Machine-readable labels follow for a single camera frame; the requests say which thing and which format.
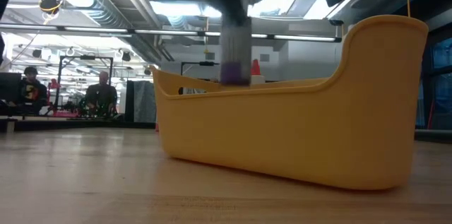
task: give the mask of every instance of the plastic bin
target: plastic bin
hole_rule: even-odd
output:
[[[175,158],[334,187],[402,185],[427,33],[413,18],[363,20],[330,78],[223,88],[154,70],[162,147]],[[208,92],[178,95],[180,87]]]

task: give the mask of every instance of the wooden surface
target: wooden surface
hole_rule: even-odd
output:
[[[360,192],[168,158],[151,130],[0,135],[1,223],[452,223],[452,145]]]

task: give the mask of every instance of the computer monitor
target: computer monitor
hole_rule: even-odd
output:
[[[20,73],[0,73],[0,100],[15,102],[19,98]]]

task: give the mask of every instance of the man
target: man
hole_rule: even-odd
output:
[[[109,75],[102,71],[99,74],[99,83],[86,90],[86,105],[93,110],[100,110],[103,115],[109,115],[116,109],[117,92],[113,86],[108,85]]]
[[[16,111],[39,114],[41,108],[47,104],[47,87],[37,79],[37,69],[27,67],[25,78],[19,84],[19,96],[17,102],[9,102],[10,107],[17,107]]]

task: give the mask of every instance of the wooden table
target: wooden table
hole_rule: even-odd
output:
[[[168,158],[138,129],[0,138],[1,223],[452,223],[452,146],[416,143],[410,183],[347,191]]]

